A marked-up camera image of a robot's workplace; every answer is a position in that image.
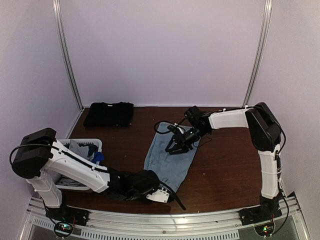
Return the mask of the light blue denim garment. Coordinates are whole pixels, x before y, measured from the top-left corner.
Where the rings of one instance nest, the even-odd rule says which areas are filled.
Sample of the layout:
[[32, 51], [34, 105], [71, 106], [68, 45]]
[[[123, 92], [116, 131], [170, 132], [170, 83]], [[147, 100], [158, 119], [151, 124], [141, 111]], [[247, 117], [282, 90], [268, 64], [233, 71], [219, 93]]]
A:
[[174, 136], [156, 133], [144, 160], [144, 170], [155, 172], [159, 180], [177, 192], [185, 180], [194, 160], [197, 149], [194, 147], [186, 153], [169, 154], [165, 148]]

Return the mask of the black t-shirt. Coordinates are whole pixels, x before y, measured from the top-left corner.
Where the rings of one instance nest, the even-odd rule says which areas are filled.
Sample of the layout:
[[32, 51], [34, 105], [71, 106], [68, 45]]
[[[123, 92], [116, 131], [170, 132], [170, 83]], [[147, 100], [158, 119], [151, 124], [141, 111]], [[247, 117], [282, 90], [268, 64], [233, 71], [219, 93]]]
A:
[[89, 127], [128, 127], [134, 114], [134, 104], [129, 102], [91, 104], [83, 126]]

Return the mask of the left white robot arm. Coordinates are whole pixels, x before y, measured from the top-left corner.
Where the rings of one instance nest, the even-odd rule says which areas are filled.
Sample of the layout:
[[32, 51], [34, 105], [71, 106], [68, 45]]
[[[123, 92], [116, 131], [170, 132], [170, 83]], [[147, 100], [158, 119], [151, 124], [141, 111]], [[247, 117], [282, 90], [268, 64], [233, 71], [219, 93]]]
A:
[[46, 207], [61, 222], [72, 218], [72, 211], [63, 204], [62, 192], [47, 170], [73, 179], [92, 191], [117, 201], [140, 198], [166, 203], [168, 192], [152, 170], [122, 172], [97, 165], [77, 155], [56, 139], [56, 131], [44, 128], [22, 138], [10, 155], [12, 170], [26, 179], [44, 200]]

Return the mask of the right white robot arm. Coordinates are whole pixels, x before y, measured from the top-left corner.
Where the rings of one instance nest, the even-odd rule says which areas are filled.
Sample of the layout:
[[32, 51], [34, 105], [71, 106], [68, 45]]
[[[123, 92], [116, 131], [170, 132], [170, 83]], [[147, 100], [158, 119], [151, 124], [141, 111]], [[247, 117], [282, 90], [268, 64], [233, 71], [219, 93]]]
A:
[[268, 220], [275, 212], [281, 197], [280, 178], [282, 173], [280, 154], [284, 143], [281, 125], [264, 102], [254, 106], [204, 112], [197, 106], [184, 113], [191, 129], [184, 131], [178, 123], [167, 127], [173, 134], [165, 151], [171, 155], [187, 153], [194, 143], [213, 130], [224, 128], [247, 128], [251, 142], [258, 151], [262, 188], [260, 206], [256, 210], [259, 220]]

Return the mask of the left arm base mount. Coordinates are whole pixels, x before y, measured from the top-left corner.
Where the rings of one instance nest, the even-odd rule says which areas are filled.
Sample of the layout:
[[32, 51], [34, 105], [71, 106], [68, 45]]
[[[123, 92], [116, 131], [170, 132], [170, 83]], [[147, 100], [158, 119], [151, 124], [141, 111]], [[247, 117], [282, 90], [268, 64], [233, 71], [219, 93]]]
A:
[[79, 226], [86, 226], [89, 211], [67, 206], [66, 208], [46, 208], [46, 216], [59, 222], [67, 222]]

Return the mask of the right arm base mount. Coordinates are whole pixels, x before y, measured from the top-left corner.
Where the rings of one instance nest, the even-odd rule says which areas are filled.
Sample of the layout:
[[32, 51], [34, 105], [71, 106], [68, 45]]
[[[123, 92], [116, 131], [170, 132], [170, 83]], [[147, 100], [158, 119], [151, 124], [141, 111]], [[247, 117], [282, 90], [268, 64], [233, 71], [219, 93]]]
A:
[[282, 211], [277, 207], [273, 212], [263, 213], [261, 206], [243, 208], [238, 211], [243, 226], [270, 221], [272, 217], [281, 217]]

